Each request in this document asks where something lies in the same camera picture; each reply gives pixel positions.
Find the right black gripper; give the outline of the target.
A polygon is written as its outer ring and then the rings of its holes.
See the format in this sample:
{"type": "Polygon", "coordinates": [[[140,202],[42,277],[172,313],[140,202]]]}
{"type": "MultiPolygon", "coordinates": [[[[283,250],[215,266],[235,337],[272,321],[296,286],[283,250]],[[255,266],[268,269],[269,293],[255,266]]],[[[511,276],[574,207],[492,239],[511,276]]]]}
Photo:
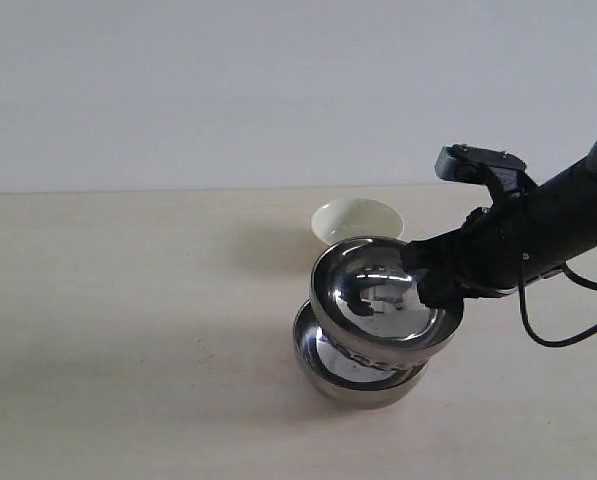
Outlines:
{"type": "Polygon", "coordinates": [[[444,271],[418,277],[418,297],[429,308],[447,308],[468,296],[502,298],[533,282],[530,224],[524,197],[477,207],[458,232],[402,246],[402,265],[444,271]]]}

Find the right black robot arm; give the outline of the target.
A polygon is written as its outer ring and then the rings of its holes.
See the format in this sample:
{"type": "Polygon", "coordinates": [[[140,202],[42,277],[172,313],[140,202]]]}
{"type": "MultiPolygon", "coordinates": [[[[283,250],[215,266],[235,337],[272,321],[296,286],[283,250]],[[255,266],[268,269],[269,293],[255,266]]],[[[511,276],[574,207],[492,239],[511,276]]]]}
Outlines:
{"type": "Polygon", "coordinates": [[[453,231],[401,248],[403,266],[423,274],[427,306],[507,296],[597,247],[597,140],[541,185],[517,156],[465,144],[443,147],[435,170],[446,181],[486,186],[492,204],[453,231]]]}

